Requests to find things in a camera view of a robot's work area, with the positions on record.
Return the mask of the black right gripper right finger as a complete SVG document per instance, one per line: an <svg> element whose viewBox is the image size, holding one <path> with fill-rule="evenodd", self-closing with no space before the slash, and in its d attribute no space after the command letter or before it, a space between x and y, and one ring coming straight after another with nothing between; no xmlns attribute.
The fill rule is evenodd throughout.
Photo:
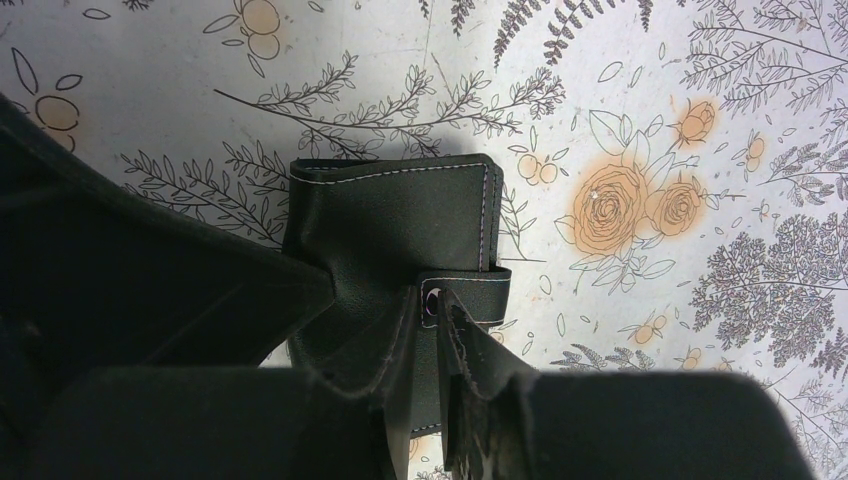
<svg viewBox="0 0 848 480"><path fill-rule="evenodd" d="M438 299L444 468L456 479L808 479L781 412L737 374L542 372Z"/></svg>

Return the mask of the floral patterned table mat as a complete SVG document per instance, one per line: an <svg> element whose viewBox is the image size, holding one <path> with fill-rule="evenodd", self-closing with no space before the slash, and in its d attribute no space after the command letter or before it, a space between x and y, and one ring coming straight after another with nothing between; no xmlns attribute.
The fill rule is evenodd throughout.
<svg viewBox="0 0 848 480"><path fill-rule="evenodd" d="M496 333L759 378L847 475L843 1L5 1L1 90L123 188L278 247L297 157L503 168Z"/></svg>

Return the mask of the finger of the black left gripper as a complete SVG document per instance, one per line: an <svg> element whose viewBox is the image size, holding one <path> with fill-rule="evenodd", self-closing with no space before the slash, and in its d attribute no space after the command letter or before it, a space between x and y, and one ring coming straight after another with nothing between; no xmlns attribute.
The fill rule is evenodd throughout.
<svg viewBox="0 0 848 480"><path fill-rule="evenodd" d="M115 365L255 365L333 301L306 263L128 193L1 102L1 454Z"/></svg>

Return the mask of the black leather card holder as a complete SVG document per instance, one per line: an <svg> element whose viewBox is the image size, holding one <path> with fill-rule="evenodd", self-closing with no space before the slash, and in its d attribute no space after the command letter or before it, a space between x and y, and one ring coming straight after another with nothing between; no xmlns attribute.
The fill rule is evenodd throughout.
<svg viewBox="0 0 848 480"><path fill-rule="evenodd" d="M504 173L484 154L407 160L301 159L290 166L283 248L327 271L333 304L288 342L292 362L326 365L393 296L413 288L411 434L440 431L438 298L450 290L482 328L506 316L498 263Z"/></svg>

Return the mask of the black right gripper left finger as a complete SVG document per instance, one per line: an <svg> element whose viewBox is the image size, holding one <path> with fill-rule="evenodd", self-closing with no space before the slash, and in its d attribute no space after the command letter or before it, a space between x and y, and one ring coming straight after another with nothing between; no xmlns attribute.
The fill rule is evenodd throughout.
<svg viewBox="0 0 848 480"><path fill-rule="evenodd" d="M66 390L30 479L403 479L416 293L321 367L111 368Z"/></svg>

